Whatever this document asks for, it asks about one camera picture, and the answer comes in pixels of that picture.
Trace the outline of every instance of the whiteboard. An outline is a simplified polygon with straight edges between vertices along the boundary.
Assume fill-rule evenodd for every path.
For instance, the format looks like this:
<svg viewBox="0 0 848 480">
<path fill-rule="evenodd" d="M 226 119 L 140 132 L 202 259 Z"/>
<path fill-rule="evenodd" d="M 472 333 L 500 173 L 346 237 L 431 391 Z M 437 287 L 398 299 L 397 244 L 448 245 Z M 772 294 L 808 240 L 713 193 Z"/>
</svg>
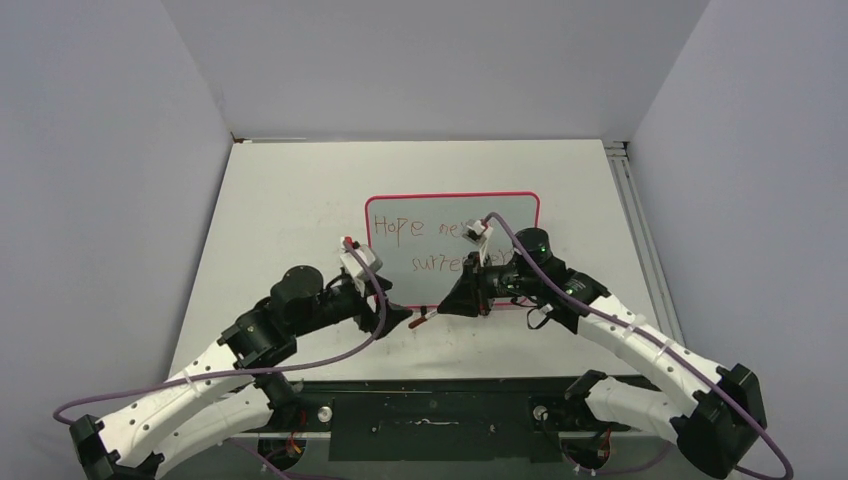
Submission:
<svg viewBox="0 0 848 480">
<path fill-rule="evenodd" d="M 469 220 L 489 212 L 504 217 L 514 231 L 534 227 L 539 197 L 533 192 L 467 192 L 379 195 L 365 202 L 368 244 L 383 261 L 380 275 L 391 280 L 392 302 L 408 307 L 438 306 L 476 247 L 462 238 Z M 488 254 L 493 265 L 512 258 L 512 241 L 495 228 Z"/>
<path fill-rule="evenodd" d="M 339 239 L 366 241 L 375 195 L 531 191 L 555 255 L 610 288 L 658 327 L 599 140 L 245 143 L 230 154 L 171 372 L 181 370 L 292 266 L 338 273 Z M 356 356 L 291 375 L 306 380 L 506 378 L 633 374 L 559 325 L 527 330 L 523 310 L 436 316 Z M 286 363 L 321 360 L 366 338 L 346 321 L 298 339 Z"/>
</svg>

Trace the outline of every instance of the robotic arm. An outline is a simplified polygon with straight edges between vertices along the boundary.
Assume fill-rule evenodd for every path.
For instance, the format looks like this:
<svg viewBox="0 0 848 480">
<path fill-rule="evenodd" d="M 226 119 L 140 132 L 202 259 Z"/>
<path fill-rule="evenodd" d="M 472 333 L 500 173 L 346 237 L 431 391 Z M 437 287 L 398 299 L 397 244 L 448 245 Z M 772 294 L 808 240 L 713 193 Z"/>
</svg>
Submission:
<svg viewBox="0 0 848 480">
<path fill-rule="evenodd" d="M 324 286 L 310 266 L 291 268 L 270 295 L 242 314 L 215 342 L 169 380 L 183 385 L 150 393 L 126 407 L 71 427 L 77 456 L 89 480 L 160 478 L 181 461 L 245 430 L 264 426 L 272 415 L 292 415 L 298 398 L 280 373 L 222 376 L 212 372 L 274 367 L 297 352 L 297 337 L 353 318 L 374 333 L 381 312 L 367 297 L 375 293 L 364 266 L 377 271 L 380 259 L 366 245 L 342 239 L 342 272 Z M 376 277 L 382 290 L 391 282 Z M 382 338 L 412 314 L 387 303 Z M 241 388 L 221 400 L 225 394 Z"/>
<path fill-rule="evenodd" d="M 491 265 L 485 250 L 492 228 L 483 221 L 469 222 L 465 237 L 477 244 L 479 251 L 464 260 L 462 274 L 439 305 L 438 313 L 485 316 L 495 299 L 527 297 L 535 301 L 545 314 L 544 322 L 553 320 L 601 345 L 660 390 L 633 387 L 602 372 L 589 371 L 566 391 L 566 400 L 585 405 L 599 421 L 629 425 L 675 443 L 699 470 L 714 478 L 726 478 L 758 434 L 702 379 L 681 368 L 672 357 L 685 358 L 765 428 L 756 375 L 738 364 L 728 370 L 646 324 L 644 316 L 625 307 L 601 283 L 555 257 L 548 234 L 542 229 L 521 230 L 516 239 L 551 282 L 591 310 L 567 302 L 518 250 L 507 264 Z M 605 312 L 617 321 L 611 323 L 592 311 Z M 658 341 L 649 341 L 649 336 Z"/>
</svg>

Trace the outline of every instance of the red whiteboard frame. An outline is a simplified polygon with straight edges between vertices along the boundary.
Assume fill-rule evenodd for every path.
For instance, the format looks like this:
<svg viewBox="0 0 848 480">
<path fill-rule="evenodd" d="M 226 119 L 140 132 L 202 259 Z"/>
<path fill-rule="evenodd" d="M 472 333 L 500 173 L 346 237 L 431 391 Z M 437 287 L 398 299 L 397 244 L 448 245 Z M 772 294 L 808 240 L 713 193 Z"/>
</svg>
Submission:
<svg viewBox="0 0 848 480">
<path fill-rule="evenodd" d="M 371 223 L 368 215 L 368 205 L 374 200 L 405 200 L 405 199 L 421 199 L 421 198 L 464 198 L 464 197 L 533 197 L 536 199 L 536 217 L 533 219 L 533 226 L 539 226 L 539 212 L 542 209 L 542 200 L 531 191 L 510 191 L 510 192 L 457 192 L 457 193 L 413 193 L 400 195 L 374 195 L 365 201 L 365 232 L 368 238 L 368 246 L 371 247 Z M 509 302 L 495 303 L 496 306 L 512 305 Z M 436 305 L 404 305 L 408 308 L 419 308 L 422 306 L 436 307 Z"/>
</svg>

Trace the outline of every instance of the screw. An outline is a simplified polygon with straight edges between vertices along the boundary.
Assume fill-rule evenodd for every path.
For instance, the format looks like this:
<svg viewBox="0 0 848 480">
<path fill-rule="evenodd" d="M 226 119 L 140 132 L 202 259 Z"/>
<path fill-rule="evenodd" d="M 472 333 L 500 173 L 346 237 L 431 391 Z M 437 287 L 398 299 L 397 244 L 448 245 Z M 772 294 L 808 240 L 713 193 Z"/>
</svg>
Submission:
<svg viewBox="0 0 848 480">
<path fill-rule="evenodd" d="M 321 423 L 327 423 L 333 418 L 333 410 L 330 407 L 321 407 L 318 409 L 318 420 Z"/>
<path fill-rule="evenodd" d="M 537 421 L 541 422 L 542 421 L 542 415 L 544 415 L 546 413 L 548 413 L 548 409 L 545 408 L 544 405 L 539 405 L 539 406 L 537 406 L 536 408 L 533 409 L 533 418 L 535 418 Z"/>
</svg>

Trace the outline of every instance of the gray wall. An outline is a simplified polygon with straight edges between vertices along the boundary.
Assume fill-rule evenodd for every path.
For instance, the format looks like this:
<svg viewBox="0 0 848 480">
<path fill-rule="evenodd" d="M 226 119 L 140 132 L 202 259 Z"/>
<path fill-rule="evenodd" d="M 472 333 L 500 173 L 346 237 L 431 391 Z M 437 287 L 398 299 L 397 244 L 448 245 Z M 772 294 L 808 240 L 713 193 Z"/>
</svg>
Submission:
<svg viewBox="0 0 848 480">
<path fill-rule="evenodd" d="M 708 0 L 163 0 L 246 137 L 630 138 Z"/>
<path fill-rule="evenodd" d="M 842 0 L 713 0 L 630 148 L 686 340 L 759 374 L 803 479 L 848 471 L 846 21 Z"/>
<path fill-rule="evenodd" d="M 0 476 L 78 479 L 50 412 L 166 373 L 230 140 L 159 2 L 3 2 L 0 65 Z"/>
</svg>

